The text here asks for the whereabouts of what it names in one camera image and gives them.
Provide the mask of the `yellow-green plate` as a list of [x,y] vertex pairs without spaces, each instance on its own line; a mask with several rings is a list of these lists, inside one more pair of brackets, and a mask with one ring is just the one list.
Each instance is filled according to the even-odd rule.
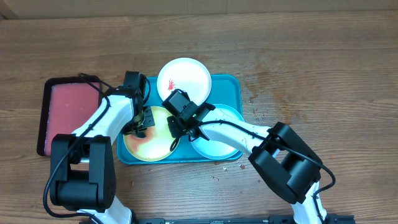
[[154,126],[148,127],[145,137],[123,136],[124,144],[136,159],[144,162],[156,162],[171,155],[170,146],[175,140],[169,130],[167,118],[171,114],[163,107],[151,106]]

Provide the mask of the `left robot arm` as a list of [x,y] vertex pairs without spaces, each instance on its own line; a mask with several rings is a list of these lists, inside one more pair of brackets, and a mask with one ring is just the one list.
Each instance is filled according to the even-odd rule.
[[134,212],[116,196],[112,145],[118,134],[146,136],[155,124],[146,102],[150,83],[140,72],[101,91],[94,114],[70,134],[51,143],[50,177],[43,193],[45,211],[55,218],[88,217],[92,223],[137,223]]

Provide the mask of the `white plate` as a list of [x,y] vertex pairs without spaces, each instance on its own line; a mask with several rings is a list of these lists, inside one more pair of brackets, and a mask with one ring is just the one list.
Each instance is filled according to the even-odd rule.
[[172,91],[180,89],[196,105],[206,101],[211,91],[211,75],[201,62],[192,58],[176,58],[163,66],[157,77],[157,91],[164,101]]

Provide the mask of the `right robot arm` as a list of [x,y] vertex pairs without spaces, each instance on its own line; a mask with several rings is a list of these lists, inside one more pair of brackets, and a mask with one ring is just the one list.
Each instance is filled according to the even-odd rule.
[[171,113],[167,121],[174,137],[221,142],[247,154],[267,186],[291,204],[295,223],[326,222],[318,196],[323,162],[290,126],[249,124],[215,105],[197,105],[179,89],[162,106]]

